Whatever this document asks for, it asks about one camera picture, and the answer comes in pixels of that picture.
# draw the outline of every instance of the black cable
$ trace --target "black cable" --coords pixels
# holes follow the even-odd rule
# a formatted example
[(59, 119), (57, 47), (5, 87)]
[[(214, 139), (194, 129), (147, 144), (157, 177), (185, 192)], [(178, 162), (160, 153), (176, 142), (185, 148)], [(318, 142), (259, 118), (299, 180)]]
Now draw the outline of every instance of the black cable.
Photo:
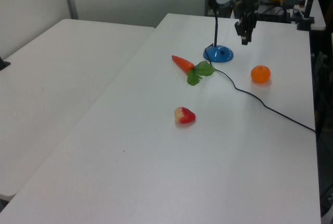
[(275, 7), (279, 7), (279, 6), (272, 6), (268, 9), (266, 9), (265, 11), (263, 11), (261, 14), (260, 14), (260, 19), (262, 20), (263, 17), (264, 17), (264, 14), (267, 13), (268, 11), (270, 11), (271, 9), (275, 8)]
[[(210, 64), (212, 64), (212, 62), (211, 62), (211, 60), (210, 60), (210, 57), (209, 57), (209, 55), (208, 55), (208, 52), (207, 52), (207, 48), (205, 48), (204, 52), (206, 53), (206, 55), (207, 55), (207, 57), (208, 57), (208, 59), (209, 59)], [(242, 89), (238, 89), (238, 88), (236, 87), (234, 81), (233, 81), (233, 80), (232, 80), (232, 79), (231, 79), (226, 73), (224, 73), (224, 72), (222, 72), (222, 71), (220, 71), (220, 70), (218, 70), (218, 69), (215, 69), (215, 70), (216, 70), (217, 72), (220, 72), (220, 73), (224, 74), (224, 75), (225, 75), (225, 76), (226, 76), (226, 77), (232, 82), (232, 84), (234, 85), (234, 88), (235, 88), (236, 90), (241, 91), (242, 93), (246, 93), (246, 94), (248, 94), (248, 95), (250, 95), (250, 96), (253, 96), (254, 98), (258, 99), (258, 100), (261, 102), (261, 104), (262, 104), (265, 108), (267, 108), (267, 109), (269, 109), (269, 110), (275, 112), (276, 114), (278, 114), (278, 115), (280, 115), (280, 116), (283, 116), (283, 117), (285, 117), (286, 119), (288, 119), (288, 120), (290, 120), (290, 121), (292, 121), (292, 122), (294, 122), (294, 123), (296, 123), (296, 124), (299, 124), (300, 126), (306, 128), (306, 129), (309, 129), (309, 130), (311, 130), (311, 131), (313, 131), (313, 132), (316, 133), (316, 131), (315, 131), (314, 129), (312, 129), (312, 128), (310, 128), (310, 127), (307, 127), (306, 125), (301, 124), (301, 123), (297, 122), (296, 120), (294, 120), (294, 119), (292, 119), (292, 118), (290, 118), (290, 117), (288, 117), (288, 116), (286, 116), (286, 115), (283, 115), (282, 113), (280, 113), (280, 112), (278, 112), (278, 111), (276, 111), (276, 110), (274, 110), (274, 109), (268, 107), (268, 106), (265, 105), (265, 103), (264, 103), (259, 97), (257, 97), (256, 95), (254, 95), (254, 94), (252, 94), (252, 93), (249, 93), (248, 91), (245, 91), (245, 90), (242, 90)]]

